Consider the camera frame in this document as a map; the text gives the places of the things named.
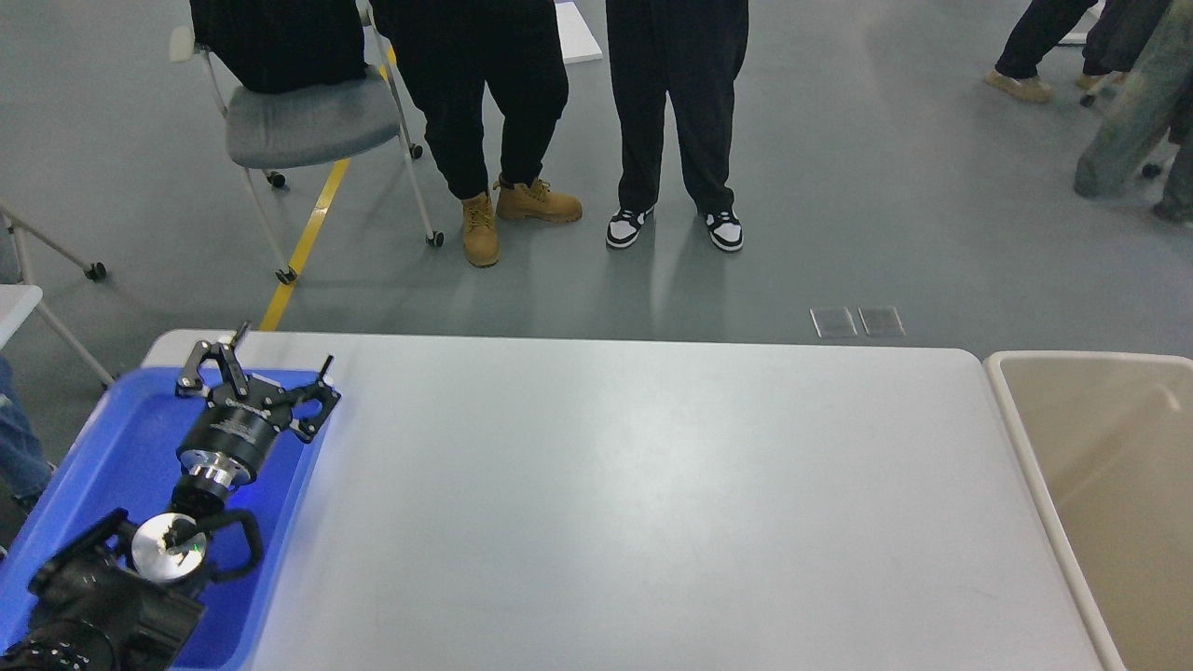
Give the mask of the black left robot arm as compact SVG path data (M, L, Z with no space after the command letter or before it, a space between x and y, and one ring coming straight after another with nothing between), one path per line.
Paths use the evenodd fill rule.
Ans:
M4 562L5 670L225 670L267 607L339 392L230 341L120 378Z

